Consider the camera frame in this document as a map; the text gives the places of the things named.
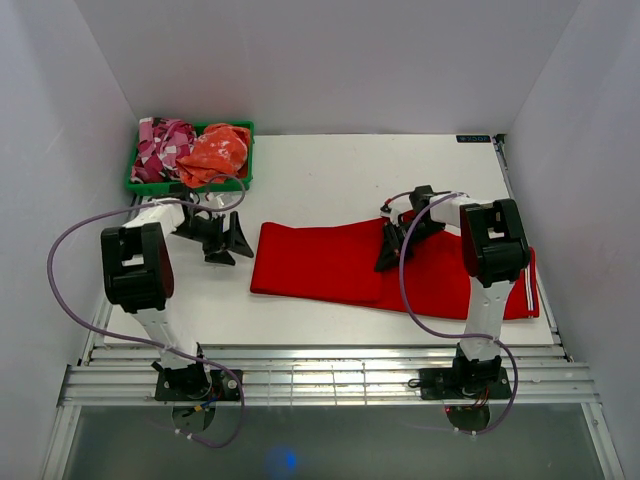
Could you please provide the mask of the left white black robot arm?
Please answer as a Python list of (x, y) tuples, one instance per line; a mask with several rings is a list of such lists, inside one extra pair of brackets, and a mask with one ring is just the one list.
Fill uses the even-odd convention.
[(168, 301), (175, 279), (166, 238), (176, 235), (201, 245), (204, 260), (233, 266), (236, 255), (254, 253), (236, 211), (202, 216), (191, 205), (198, 197), (186, 189), (150, 201), (127, 223), (102, 231), (104, 287), (111, 304), (131, 315), (154, 342), (160, 359), (157, 401), (237, 401), (241, 372), (229, 374), (201, 362), (204, 353), (184, 320), (171, 317)]

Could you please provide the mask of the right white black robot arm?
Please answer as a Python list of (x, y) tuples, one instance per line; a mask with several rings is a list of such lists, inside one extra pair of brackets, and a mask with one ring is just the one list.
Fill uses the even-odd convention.
[(385, 201), (383, 241), (375, 269), (403, 270), (411, 246), (447, 226), (459, 229), (462, 261), (471, 296), (465, 330), (454, 335), (456, 353), (446, 368), (424, 368), (409, 385), (424, 400), (471, 399), (476, 407), (490, 399), (512, 399), (517, 371), (506, 370), (501, 357), (509, 352), (501, 341), (507, 300), (531, 262), (517, 204), (512, 199), (480, 201), (462, 192), (436, 192), (431, 186), (408, 193), (414, 216)]

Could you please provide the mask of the red trousers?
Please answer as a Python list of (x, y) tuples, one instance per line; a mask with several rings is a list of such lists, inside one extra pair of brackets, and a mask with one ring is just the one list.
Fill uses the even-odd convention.
[(459, 236), (440, 232), (413, 246), (405, 270), (378, 273), (383, 219), (335, 226), (262, 225), (250, 290), (254, 294), (325, 301), (464, 320), (471, 283)]

